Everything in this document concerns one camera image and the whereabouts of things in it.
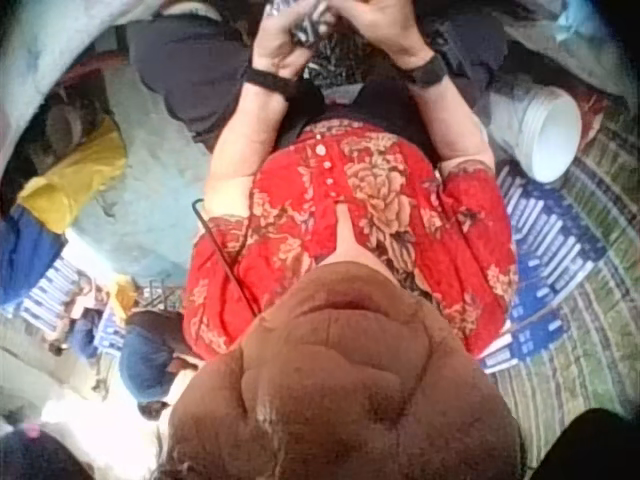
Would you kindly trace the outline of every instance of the red floral shirt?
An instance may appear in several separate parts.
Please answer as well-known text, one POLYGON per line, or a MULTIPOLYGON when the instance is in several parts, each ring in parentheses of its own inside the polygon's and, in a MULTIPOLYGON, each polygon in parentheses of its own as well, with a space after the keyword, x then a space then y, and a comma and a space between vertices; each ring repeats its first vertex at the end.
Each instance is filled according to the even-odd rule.
MULTIPOLYGON (((336 202, 356 241, 399 284, 432 301, 466 349, 497 338, 517 275, 511 227, 493 174, 466 162, 441 181, 414 145, 346 120, 322 122, 271 155, 256 175, 248 218, 209 220, 256 311, 264 311, 336 249, 336 202)), ((196 241, 184 333, 205 359, 253 321, 207 235, 196 241)))

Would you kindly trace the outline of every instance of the black watch strap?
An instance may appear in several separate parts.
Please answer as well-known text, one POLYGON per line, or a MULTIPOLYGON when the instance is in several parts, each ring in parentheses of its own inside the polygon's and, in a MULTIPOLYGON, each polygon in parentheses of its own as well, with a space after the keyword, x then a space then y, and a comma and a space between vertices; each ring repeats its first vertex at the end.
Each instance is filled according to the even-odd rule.
POLYGON ((425 88, 437 85, 447 76, 447 66, 437 53, 418 68, 400 71, 408 83, 425 88))
POLYGON ((298 91, 298 82, 288 78, 280 77, 275 73, 265 72, 253 67, 248 67, 244 74, 244 81, 257 85, 267 90, 282 94, 287 100, 295 97, 298 91))

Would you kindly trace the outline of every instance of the blue cloth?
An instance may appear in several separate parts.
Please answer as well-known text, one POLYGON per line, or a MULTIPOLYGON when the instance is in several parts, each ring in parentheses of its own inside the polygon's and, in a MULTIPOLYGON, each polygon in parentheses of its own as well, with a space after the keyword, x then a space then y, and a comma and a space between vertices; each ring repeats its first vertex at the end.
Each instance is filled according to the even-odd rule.
POLYGON ((24 298, 60 256, 64 242, 16 205, 0 223, 0 305, 24 298))
POLYGON ((71 332, 69 346, 82 358, 92 360, 98 356, 100 350, 94 345, 96 329, 100 323, 102 312, 85 309, 82 317, 76 320, 71 332))
POLYGON ((176 374, 167 368, 173 361, 173 349, 144 328, 127 327, 120 355, 120 377, 127 390, 140 402, 163 400, 176 374))

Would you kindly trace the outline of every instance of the object in hands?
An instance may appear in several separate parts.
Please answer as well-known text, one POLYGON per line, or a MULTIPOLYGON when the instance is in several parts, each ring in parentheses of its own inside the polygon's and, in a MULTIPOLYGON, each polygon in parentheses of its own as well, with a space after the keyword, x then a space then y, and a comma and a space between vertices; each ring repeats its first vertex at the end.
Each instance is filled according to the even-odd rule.
MULTIPOLYGON (((265 16, 278 15, 298 0, 271 0, 266 7, 265 16)), ((335 16, 326 0, 317 0, 302 22, 291 30, 294 43, 302 47, 312 47, 329 35, 335 24, 335 16)))

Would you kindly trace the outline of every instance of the yellow cloth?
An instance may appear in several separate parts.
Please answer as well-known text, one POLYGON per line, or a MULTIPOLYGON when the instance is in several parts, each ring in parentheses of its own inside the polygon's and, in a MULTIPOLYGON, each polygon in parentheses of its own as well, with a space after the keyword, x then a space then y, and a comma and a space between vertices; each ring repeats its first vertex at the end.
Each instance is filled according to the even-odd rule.
POLYGON ((138 289, 131 277, 118 275, 109 286, 109 302, 116 314, 119 326, 125 326, 125 320, 133 310, 138 298, 138 289))
POLYGON ((120 133, 107 117, 71 155, 31 179, 18 195, 18 203, 49 230, 62 234, 82 207, 124 171, 126 161, 120 133))

